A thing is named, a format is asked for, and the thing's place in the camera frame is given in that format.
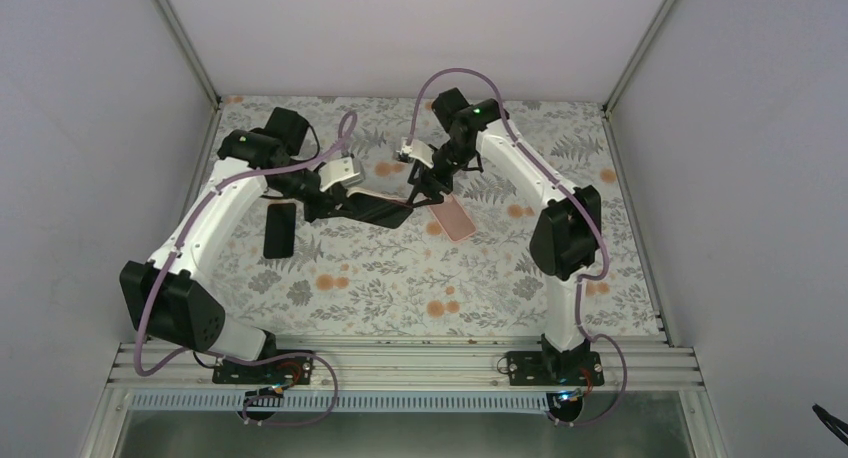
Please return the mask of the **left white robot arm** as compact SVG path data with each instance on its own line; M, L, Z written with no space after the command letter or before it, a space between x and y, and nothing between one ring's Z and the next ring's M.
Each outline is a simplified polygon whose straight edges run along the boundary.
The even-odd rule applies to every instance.
M266 127L228 135L201 194L176 230L144 263L129 261L119 277L136 329L133 366L151 376L173 357L192 351L232 358L255 383L278 369L272 335L228 316L212 295L212 267L243 215L268 188L309 206L334 210L334 195L321 188L328 159L346 149L358 116L347 112L337 140L306 161L295 144L310 124L277 108Z

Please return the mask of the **black smartphone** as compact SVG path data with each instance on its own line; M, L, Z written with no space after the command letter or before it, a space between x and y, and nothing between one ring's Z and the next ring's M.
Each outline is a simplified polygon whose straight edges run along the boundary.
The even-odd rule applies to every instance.
M267 207L263 257L287 259L294 255L297 207L294 203L275 203Z
M414 212L402 199L365 192L351 192L340 210L349 219L387 229L399 228Z

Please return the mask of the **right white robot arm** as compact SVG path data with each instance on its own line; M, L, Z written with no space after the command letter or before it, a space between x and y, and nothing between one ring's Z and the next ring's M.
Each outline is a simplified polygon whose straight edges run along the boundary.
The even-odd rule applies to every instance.
M402 148L413 161L408 182L414 205L440 203L453 191L453 178L488 161L538 208L530 256L547 278L547 322L541 337L541 369L555 385L580 371L590 351L578 329L575 273L589 268L601 247L601 198L592 186L578 187L548 164L518 132L494 99L469 103L456 88L442 92L432 110L448 135L435 148L415 140Z

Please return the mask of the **pink phone case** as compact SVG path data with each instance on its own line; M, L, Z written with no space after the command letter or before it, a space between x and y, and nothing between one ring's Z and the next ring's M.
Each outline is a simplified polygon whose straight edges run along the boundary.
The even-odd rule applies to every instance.
M470 214L454 196L446 197L442 203L429 205L427 209L453 243L465 241L477 232Z

